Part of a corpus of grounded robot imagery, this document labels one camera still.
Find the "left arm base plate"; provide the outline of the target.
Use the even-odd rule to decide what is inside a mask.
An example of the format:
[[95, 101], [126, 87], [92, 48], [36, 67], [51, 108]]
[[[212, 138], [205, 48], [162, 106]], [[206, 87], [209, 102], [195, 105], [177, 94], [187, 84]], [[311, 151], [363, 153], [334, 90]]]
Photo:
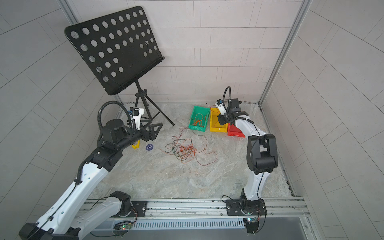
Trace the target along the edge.
[[146, 214], [147, 205], [148, 201], [126, 201], [122, 203], [118, 216], [121, 218], [144, 217]]

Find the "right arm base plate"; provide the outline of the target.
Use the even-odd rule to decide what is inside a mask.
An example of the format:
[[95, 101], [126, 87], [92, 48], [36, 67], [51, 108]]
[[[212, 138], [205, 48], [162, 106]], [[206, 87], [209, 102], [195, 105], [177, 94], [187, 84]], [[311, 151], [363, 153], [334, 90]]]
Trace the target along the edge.
[[249, 200], [225, 200], [228, 216], [266, 216], [268, 214], [265, 201], [259, 199]]

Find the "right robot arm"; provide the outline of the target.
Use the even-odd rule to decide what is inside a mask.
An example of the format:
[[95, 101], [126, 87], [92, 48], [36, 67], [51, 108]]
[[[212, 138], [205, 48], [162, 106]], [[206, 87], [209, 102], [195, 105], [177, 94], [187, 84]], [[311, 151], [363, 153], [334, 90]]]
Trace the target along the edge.
[[260, 130], [248, 113], [240, 108], [241, 101], [231, 98], [231, 87], [226, 87], [223, 97], [216, 102], [220, 125], [238, 128], [247, 138], [246, 160], [250, 175], [240, 195], [241, 211], [245, 215], [261, 215], [265, 211], [263, 187], [269, 175], [279, 165], [277, 142], [273, 134]]

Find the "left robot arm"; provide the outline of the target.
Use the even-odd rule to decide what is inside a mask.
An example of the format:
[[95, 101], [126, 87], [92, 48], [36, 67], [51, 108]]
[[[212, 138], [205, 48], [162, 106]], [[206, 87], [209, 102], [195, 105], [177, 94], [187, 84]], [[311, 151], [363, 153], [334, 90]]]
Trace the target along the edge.
[[[101, 117], [108, 105], [118, 105], [128, 117], [128, 124], [113, 119], [104, 125]], [[116, 191], [100, 206], [76, 216], [94, 188], [122, 158], [125, 148], [140, 140], [148, 142], [157, 138], [163, 125], [152, 124], [143, 113], [139, 108], [127, 110], [118, 101], [108, 101], [101, 106], [97, 115], [100, 130], [97, 147], [81, 162], [76, 178], [56, 203], [36, 223], [22, 227], [19, 232], [22, 240], [82, 240], [108, 218], [126, 217], [133, 212], [130, 195]]]

